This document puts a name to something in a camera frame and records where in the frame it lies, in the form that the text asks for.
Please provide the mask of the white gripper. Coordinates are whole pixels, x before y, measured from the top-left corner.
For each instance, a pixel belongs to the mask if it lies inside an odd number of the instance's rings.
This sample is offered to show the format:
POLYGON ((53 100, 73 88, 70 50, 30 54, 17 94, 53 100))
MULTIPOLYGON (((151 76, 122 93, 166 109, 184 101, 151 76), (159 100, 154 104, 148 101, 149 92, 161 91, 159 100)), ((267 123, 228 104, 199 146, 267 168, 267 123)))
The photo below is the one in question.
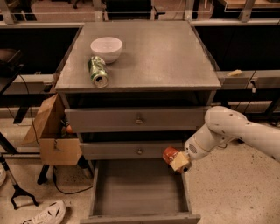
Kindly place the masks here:
POLYGON ((224 144, 227 138, 211 131, 206 124, 198 129, 186 142, 185 152, 180 151, 170 163, 175 172, 189 172, 192 168, 191 160, 199 160, 207 156, 216 146, 224 144))

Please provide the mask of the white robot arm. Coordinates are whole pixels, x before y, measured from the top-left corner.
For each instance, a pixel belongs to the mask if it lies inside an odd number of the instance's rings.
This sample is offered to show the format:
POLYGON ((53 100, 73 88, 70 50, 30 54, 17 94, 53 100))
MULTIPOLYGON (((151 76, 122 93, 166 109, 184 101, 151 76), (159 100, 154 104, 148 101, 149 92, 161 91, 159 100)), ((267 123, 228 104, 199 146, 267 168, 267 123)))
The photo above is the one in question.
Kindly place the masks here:
POLYGON ((187 172, 193 160, 201 159, 217 146, 235 139, 280 161, 280 129, 251 122, 240 112, 222 106, 206 112, 205 124, 185 141, 182 151, 168 147, 163 159, 175 172, 187 172))

